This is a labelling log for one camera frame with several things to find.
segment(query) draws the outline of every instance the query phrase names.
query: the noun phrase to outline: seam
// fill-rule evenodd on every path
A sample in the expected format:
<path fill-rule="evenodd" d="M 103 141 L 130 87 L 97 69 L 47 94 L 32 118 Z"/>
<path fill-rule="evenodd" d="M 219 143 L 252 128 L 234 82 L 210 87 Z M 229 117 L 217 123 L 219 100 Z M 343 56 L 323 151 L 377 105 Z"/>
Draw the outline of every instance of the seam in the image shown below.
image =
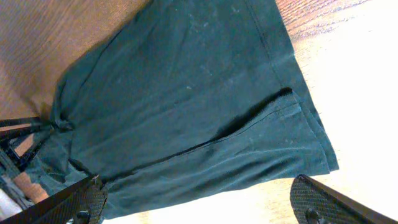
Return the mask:
<path fill-rule="evenodd" d="M 266 57 L 268 57 L 269 65 L 271 66 L 271 70 L 274 73 L 274 76 L 276 77 L 276 79 L 278 80 L 279 86 L 282 88 L 283 84 L 282 84 L 282 81 L 280 80 L 279 76 L 276 73 L 274 64 L 272 63 L 270 50 L 269 50 L 269 48 L 267 46 L 267 41 L 266 41 L 266 38 L 264 37 L 264 34 L 263 34 L 264 31 L 261 28 L 259 19 L 258 19 L 256 13 L 254 12 L 252 4 L 249 2 L 250 0 L 243 0 L 243 1 L 245 3 L 246 7 L 248 8 L 248 11 L 250 12 L 250 16 L 252 17 L 252 20 L 254 21 L 254 25 L 256 26 L 257 32 L 258 32 L 259 37 L 260 37 L 262 48 L 265 51 Z"/>
<path fill-rule="evenodd" d="M 259 121 L 255 122 L 254 124 L 252 124 L 252 125 L 246 127 L 246 128 L 245 128 L 244 130 L 242 130 L 241 132 L 236 133 L 236 134 L 234 134 L 234 135 L 232 135 L 232 136 L 227 136 L 227 137 L 225 137 L 224 139 L 220 139 L 220 140 L 217 140 L 217 141 L 208 141 L 208 142 L 204 142 L 204 143 L 201 144 L 200 147 L 196 147 L 196 148 L 194 148 L 194 149 L 192 149 L 192 150 L 190 150 L 190 151 L 184 152 L 184 153 L 182 153 L 182 154 L 178 154 L 178 155 L 171 156 L 170 158 L 167 158 L 167 159 L 164 160 L 164 161 L 160 161 L 160 162 L 156 162 L 156 163 L 151 163 L 151 164 L 149 164 L 149 165 L 147 165 L 147 166 L 144 165 L 143 167 L 140 167 L 140 168 L 138 168 L 138 169 L 132 169 L 132 170 L 130 170 L 130 171 L 124 172 L 124 174 L 119 174 L 119 175 L 116 175 L 115 177 L 110 177 L 110 178 L 104 179 L 103 182 L 104 182 L 104 183 L 107 183 L 107 184 L 112 184 L 113 182 L 115 182 L 115 181 L 117 181 L 117 180 L 121 180 L 121 179 L 127 178 L 127 177 L 129 177 L 129 176 L 131 176 L 131 175 L 134 175 L 134 174 L 136 174 L 136 173 L 138 173 L 138 172 L 142 172 L 142 171 L 144 171 L 144 170 L 150 169 L 150 168 L 152 168 L 152 167 L 154 167 L 154 166 L 159 166 L 159 165 L 164 164 L 164 163 L 166 163 L 166 162 L 170 162 L 170 161 L 176 160 L 176 159 L 178 159 L 178 158 L 181 158 L 181 157 L 185 157 L 185 156 L 187 156 L 187 155 L 190 155 L 190 154 L 192 154 L 192 153 L 194 153 L 194 152 L 198 152 L 198 151 L 200 151 L 200 149 L 204 149 L 204 148 L 206 148 L 206 147 L 209 147 L 209 146 L 211 146 L 212 144 L 218 144 L 218 143 L 221 143 L 221 142 L 223 142 L 223 141 L 229 140 L 229 139 L 231 139 L 231 138 L 235 138 L 236 136 L 239 136 L 239 135 L 241 135 L 242 133 L 246 132 L 247 130 L 251 129 L 251 128 L 252 128 L 253 126 L 255 126 L 257 123 L 260 123 L 260 122 L 264 121 L 268 116 L 270 116 L 270 115 L 272 115 L 272 114 L 274 114 L 274 113 L 280 112 L 280 111 L 282 111 L 282 110 L 285 110 L 285 109 L 287 109 L 287 108 L 289 108 L 289 107 L 291 107 L 291 106 L 298 105 L 298 104 L 299 104 L 299 103 L 294 103 L 294 104 L 285 106 L 285 107 L 283 107 L 283 108 L 281 108 L 281 109 L 279 109 L 279 110 L 272 111 L 272 112 L 270 112 L 269 114 L 265 115 L 263 118 L 261 118 Z"/>

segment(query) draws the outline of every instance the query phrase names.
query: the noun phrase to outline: dark green fabric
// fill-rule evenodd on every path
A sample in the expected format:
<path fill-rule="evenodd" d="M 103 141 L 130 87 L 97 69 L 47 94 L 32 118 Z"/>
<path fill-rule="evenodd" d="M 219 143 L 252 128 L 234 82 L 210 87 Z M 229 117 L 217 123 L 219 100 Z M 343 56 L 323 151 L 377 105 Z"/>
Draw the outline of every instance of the dark green fabric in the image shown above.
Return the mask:
<path fill-rule="evenodd" d="M 338 168 L 273 0 L 153 1 L 59 84 L 31 174 L 114 218 Z"/>

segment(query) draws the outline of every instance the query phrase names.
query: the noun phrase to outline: wood grain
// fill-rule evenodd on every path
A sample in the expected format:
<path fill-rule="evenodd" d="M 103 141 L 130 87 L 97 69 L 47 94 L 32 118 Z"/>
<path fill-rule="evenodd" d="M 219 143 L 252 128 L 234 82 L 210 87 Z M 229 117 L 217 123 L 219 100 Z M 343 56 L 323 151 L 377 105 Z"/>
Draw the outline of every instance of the wood grain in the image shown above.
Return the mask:
<path fill-rule="evenodd" d="M 0 118 L 51 104 L 62 72 L 145 0 L 2 1 Z M 341 169 L 317 177 L 398 219 L 395 0 L 277 0 Z M 107 223 L 296 223 L 292 179 Z"/>
<path fill-rule="evenodd" d="M 23 191 L 26 197 L 31 199 L 34 203 L 39 203 L 49 197 L 42 186 L 32 183 L 30 177 L 25 172 L 20 173 L 13 181 L 18 188 Z"/>

